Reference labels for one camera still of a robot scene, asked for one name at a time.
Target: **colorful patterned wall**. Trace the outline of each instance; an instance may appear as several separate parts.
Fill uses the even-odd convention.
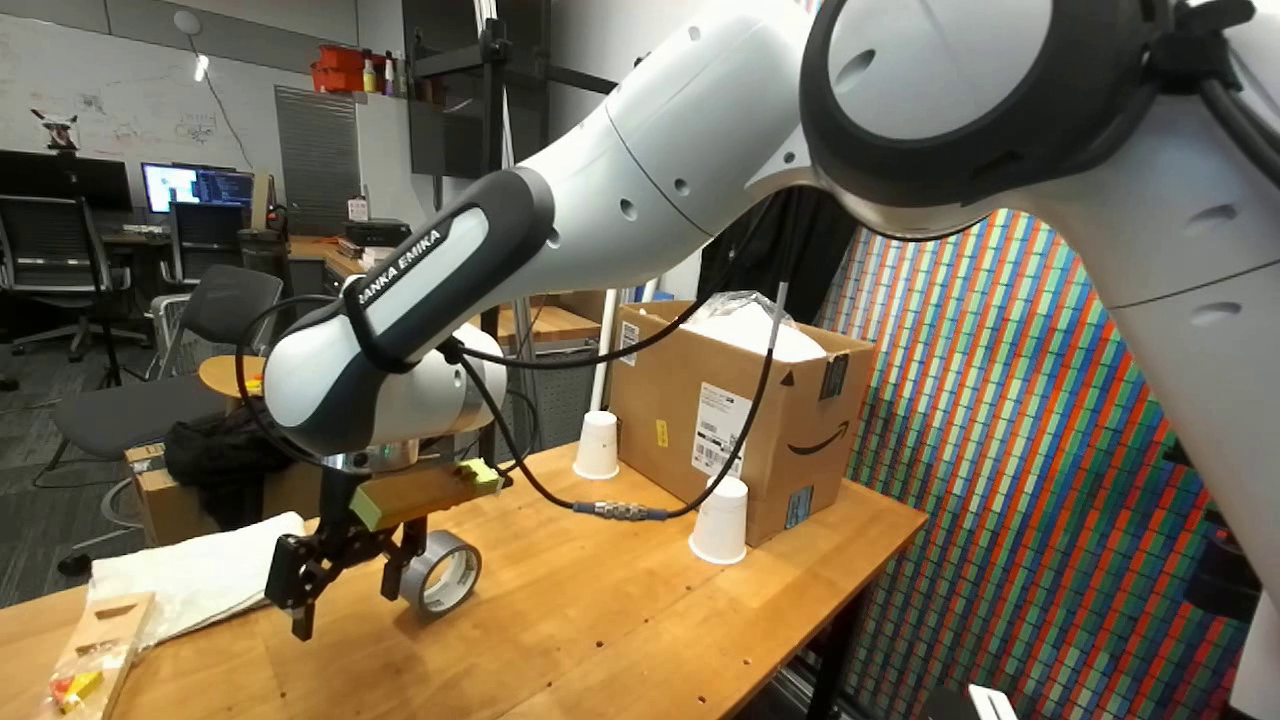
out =
[[[1217,716],[1242,627],[1184,604],[1209,495],[1070,249],[1000,211],[845,266],[824,326],[878,344],[852,475],[933,518],[871,591],[854,699],[922,716],[975,681],[1032,716]]]

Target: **white paper cup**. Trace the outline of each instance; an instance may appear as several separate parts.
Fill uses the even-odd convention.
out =
[[[739,475],[725,475],[704,501],[689,550],[708,566],[739,566],[748,555],[748,483]]]
[[[613,414],[585,417],[571,474],[580,482],[613,482],[614,475],[614,417]]]

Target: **office chair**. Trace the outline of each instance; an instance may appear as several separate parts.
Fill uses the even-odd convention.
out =
[[[114,339],[145,339],[141,332],[112,330],[112,300],[129,293],[129,271],[112,271],[106,251],[91,228],[83,201],[71,198],[0,198],[0,290],[46,307],[74,314],[74,326],[17,335],[13,352],[45,339],[71,339],[67,359],[79,359],[91,332],[103,335],[112,375]]]
[[[238,266],[242,208],[222,203],[166,203],[171,251],[166,279],[193,290],[210,266]]]
[[[210,266],[193,296],[158,296],[165,304],[156,314],[156,326],[166,326],[176,318],[165,349],[156,349],[156,375],[145,383],[119,383],[101,392],[79,392],[52,410],[56,427],[65,434],[65,444],[83,448],[88,457],[125,460],[129,448],[158,444],[171,424],[200,424],[208,417],[227,414],[232,406],[200,383],[197,367],[176,374],[188,339],[197,339],[205,352],[234,349],[261,314],[267,314],[285,296],[285,279],[234,266]],[[95,544],[106,544],[112,535],[95,535],[88,544],[74,544],[79,555],[60,560],[65,577],[88,574],[88,553]]]

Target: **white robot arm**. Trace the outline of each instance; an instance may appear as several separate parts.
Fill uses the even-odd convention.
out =
[[[1275,35],[1280,0],[1257,15],[1246,0],[716,4],[580,130],[470,183],[290,330],[267,355],[267,414],[317,452],[480,424],[435,352],[468,318],[657,278],[789,183],[906,239],[1029,208],[1086,266],[1275,602]],[[1280,677],[1280,633],[1246,650]]]

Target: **cardboard box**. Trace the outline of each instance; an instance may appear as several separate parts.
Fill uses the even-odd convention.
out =
[[[620,339],[634,344],[668,330],[689,304],[620,307]],[[821,359],[769,374],[755,427],[744,444],[748,544],[804,524],[835,501],[849,475],[865,397],[874,367],[874,344],[804,332],[828,352]],[[690,501],[721,474],[760,383],[765,355],[670,332],[668,339],[613,366],[609,406],[614,414],[620,460]]]
[[[149,544],[176,544],[188,535],[221,532],[217,520],[205,518],[200,495],[165,474],[165,444],[141,444],[141,448],[129,448],[125,457],[134,475]],[[265,518],[280,518],[280,513],[321,518],[317,463],[290,463],[267,475]]]

